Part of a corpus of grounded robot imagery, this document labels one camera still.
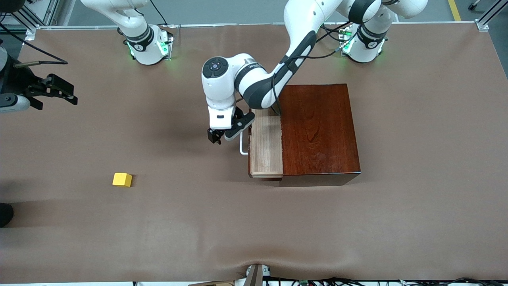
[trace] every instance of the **yellow cube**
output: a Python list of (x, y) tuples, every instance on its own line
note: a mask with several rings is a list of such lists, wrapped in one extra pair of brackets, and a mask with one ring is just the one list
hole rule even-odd
[(132, 183), (132, 175), (127, 173), (115, 173), (113, 177), (113, 186), (130, 188)]

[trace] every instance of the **wooden box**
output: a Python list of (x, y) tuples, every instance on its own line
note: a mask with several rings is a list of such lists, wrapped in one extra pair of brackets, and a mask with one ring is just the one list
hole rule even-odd
[(345, 84), (288, 85), (281, 116), (254, 110), (249, 175), (281, 186), (343, 185), (360, 174), (351, 105)]

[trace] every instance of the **dark red wood surface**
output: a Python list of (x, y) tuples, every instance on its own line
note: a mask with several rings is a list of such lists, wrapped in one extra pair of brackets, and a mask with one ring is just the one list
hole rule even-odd
[(280, 106), (285, 176), (360, 172), (346, 84), (288, 85)]

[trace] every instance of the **round black button panel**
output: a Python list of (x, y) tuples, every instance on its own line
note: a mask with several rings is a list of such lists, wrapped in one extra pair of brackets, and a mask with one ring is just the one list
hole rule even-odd
[(223, 75), (228, 70), (228, 61), (222, 57), (211, 58), (203, 66), (203, 75), (214, 78)]

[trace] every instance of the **yellow line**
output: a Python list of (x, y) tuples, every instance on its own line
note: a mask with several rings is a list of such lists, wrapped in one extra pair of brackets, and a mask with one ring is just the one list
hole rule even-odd
[(455, 4), (455, 0), (448, 0), (448, 4), (450, 5), (450, 9), (452, 9), (453, 19), (455, 21), (462, 21), (462, 19), (460, 19), (459, 10), (457, 9), (457, 4)]

